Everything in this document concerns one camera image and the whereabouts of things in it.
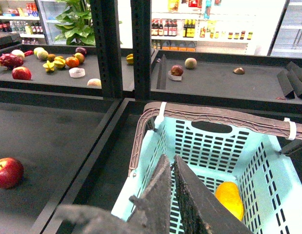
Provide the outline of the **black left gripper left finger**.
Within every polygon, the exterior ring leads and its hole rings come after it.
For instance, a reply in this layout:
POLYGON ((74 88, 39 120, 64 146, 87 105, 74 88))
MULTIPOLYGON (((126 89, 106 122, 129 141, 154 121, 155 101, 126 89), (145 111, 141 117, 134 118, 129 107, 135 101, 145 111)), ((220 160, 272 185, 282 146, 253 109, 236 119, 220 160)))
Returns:
POLYGON ((134 234, 168 234, 170 229, 171 168, 167 155, 160 156, 140 197, 130 196, 135 209, 128 219, 134 234))

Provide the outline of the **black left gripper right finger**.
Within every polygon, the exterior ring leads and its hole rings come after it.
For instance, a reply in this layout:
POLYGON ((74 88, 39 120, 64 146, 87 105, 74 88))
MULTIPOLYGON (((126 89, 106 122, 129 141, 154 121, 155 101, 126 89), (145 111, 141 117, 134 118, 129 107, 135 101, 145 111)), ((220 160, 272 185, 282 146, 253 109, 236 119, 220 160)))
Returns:
POLYGON ((179 155, 174 156, 176 198, 185 234, 250 234, 202 183, 179 155))

